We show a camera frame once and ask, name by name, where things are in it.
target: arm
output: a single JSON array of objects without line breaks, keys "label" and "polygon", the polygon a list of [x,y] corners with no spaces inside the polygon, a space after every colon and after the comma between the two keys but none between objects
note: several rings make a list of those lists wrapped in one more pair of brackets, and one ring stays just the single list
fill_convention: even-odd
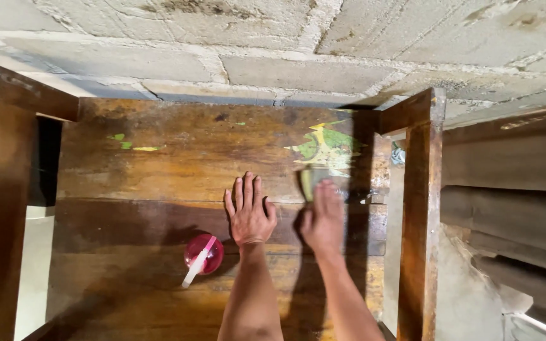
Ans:
[{"label": "arm", "polygon": [[385,341],[376,320],[349,276],[340,252],[343,241],[343,201],[330,180],[317,184],[313,208],[307,210],[301,233],[315,252],[322,271],[332,316],[334,334],[339,341]]},{"label": "arm", "polygon": [[246,173],[242,189],[241,178],[235,181],[235,205],[231,192],[225,190],[224,202],[231,217],[231,234],[239,245],[239,271],[224,308],[218,341],[283,340],[273,281],[264,259],[264,243],[277,224],[276,208],[265,201],[263,209],[261,179]]}]

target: concrete block wall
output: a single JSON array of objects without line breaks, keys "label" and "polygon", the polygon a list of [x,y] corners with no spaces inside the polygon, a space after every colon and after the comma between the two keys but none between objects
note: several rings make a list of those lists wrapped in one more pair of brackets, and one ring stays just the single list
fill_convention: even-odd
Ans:
[{"label": "concrete block wall", "polygon": [[546,0],[0,0],[0,65],[212,103],[386,107],[442,86],[451,128],[546,103]]}]

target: wooden tabletop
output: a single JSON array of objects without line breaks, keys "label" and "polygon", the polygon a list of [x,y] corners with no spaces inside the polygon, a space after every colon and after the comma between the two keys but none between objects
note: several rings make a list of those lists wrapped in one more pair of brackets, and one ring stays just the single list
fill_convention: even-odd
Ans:
[{"label": "wooden tabletop", "polygon": [[[296,234],[298,171],[324,164],[345,193],[349,271],[382,312],[388,138],[369,111],[80,99],[65,123],[47,316],[58,339],[215,340],[239,255],[222,199],[252,171],[277,203],[266,258],[286,340],[333,339],[321,274]],[[225,256],[188,290],[186,241],[208,232]]]}]

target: person's left hand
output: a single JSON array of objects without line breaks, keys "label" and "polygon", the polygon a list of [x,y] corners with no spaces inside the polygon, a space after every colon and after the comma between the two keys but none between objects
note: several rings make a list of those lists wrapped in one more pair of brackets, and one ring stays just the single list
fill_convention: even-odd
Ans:
[{"label": "person's left hand", "polygon": [[246,172],[244,186],[241,178],[235,179],[235,205],[231,201],[231,191],[224,190],[224,206],[231,217],[231,234],[239,247],[250,243],[264,243],[269,239],[277,225],[276,207],[266,198],[263,209],[261,178]]}]

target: hand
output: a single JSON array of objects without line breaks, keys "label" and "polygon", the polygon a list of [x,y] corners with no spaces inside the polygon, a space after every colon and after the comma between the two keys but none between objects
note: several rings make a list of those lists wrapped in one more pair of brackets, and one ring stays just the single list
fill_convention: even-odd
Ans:
[{"label": "hand", "polygon": [[316,257],[340,255],[343,242],[343,200],[332,180],[317,184],[313,206],[305,211],[300,232]]},{"label": "hand", "polygon": [[263,209],[263,193],[260,176],[254,180],[254,195],[252,194],[252,172],[246,172],[246,183],[241,186],[241,178],[235,180],[235,206],[231,201],[231,191],[224,190],[224,205],[231,217],[231,234],[239,247],[250,243],[264,243],[271,236],[277,225],[276,208],[269,198],[265,199]]}]

